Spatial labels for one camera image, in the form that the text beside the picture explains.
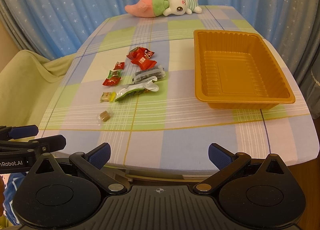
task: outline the stuffed bunny toy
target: stuffed bunny toy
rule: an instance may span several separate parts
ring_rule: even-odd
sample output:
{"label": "stuffed bunny toy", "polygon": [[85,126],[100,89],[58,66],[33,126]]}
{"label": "stuffed bunny toy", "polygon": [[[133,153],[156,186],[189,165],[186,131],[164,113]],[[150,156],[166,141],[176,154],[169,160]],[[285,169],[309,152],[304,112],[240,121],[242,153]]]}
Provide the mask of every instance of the stuffed bunny toy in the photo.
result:
{"label": "stuffed bunny toy", "polygon": [[167,0],[169,7],[163,11],[163,15],[167,16],[171,13],[175,15],[192,14],[192,12],[201,13],[202,8],[198,4],[198,0]]}

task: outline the triangular hole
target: triangular hole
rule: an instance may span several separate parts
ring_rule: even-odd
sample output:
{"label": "triangular hole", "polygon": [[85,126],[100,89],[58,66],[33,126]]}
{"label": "triangular hole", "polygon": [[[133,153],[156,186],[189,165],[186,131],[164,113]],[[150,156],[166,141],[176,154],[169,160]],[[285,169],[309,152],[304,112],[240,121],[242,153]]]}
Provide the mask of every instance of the triangular hole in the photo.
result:
{"label": "triangular hole", "polygon": [[271,160],[266,172],[284,174],[277,160]]}
{"label": "triangular hole", "polygon": [[36,174],[53,172],[53,171],[54,171],[54,169],[51,166],[50,161],[48,159],[45,159],[42,161],[41,165],[39,166],[38,170],[36,171]]}

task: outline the wooden floor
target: wooden floor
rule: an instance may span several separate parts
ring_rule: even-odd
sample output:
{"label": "wooden floor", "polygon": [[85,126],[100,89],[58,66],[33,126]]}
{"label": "wooden floor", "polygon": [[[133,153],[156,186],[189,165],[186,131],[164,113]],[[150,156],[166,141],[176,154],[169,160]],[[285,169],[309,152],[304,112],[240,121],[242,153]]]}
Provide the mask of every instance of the wooden floor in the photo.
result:
{"label": "wooden floor", "polygon": [[[315,127],[320,139],[320,118],[314,120]],[[319,159],[308,161],[302,164],[290,166],[289,169],[300,187],[302,188],[307,205],[306,209],[298,223],[302,230],[320,230],[320,170]],[[180,185],[180,182],[148,182],[133,181],[134,185]]]}

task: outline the gray curtain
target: gray curtain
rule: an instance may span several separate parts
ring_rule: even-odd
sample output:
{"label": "gray curtain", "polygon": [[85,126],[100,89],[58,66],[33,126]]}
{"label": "gray curtain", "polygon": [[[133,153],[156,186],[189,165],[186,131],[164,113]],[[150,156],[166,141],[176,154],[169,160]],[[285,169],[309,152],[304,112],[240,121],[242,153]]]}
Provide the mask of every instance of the gray curtain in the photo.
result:
{"label": "gray curtain", "polygon": [[320,116],[320,2],[310,39],[294,73],[311,116]]}
{"label": "gray curtain", "polygon": [[37,47],[16,23],[4,0],[0,0],[0,21],[20,50],[30,50],[41,54]]}

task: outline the table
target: table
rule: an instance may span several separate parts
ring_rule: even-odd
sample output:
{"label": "table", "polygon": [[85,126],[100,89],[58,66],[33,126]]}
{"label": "table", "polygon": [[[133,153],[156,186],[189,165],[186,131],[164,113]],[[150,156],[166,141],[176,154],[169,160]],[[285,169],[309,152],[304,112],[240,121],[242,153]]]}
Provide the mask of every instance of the table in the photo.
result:
{"label": "table", "polygon": [[[129,14],[105,20],[76,53],[66,76],[50,102],[38,137],[62,134],[67,146],[60,153],[88,152],[108,142],[109,166],[175,174],[209,175],[218,169],[208,158],[208,147],[218,143],[233,153],[252,158],[279,154],[289,166],[317,157],[319,143],[303,96],[285,63],[265,40],[279,62],[296,102],[270,110],[210,109],[194,94],[195,29],[254,32],[229,6],[202,6],[201,14],[137,18]],[[100,103],[102,85],[117,61],[125,61],[121,84],[140,70],[126,58],[143,46],[155,52],[153,60],[167,73],[160,90]],[[103,125],[99,113],[112,109]]]}

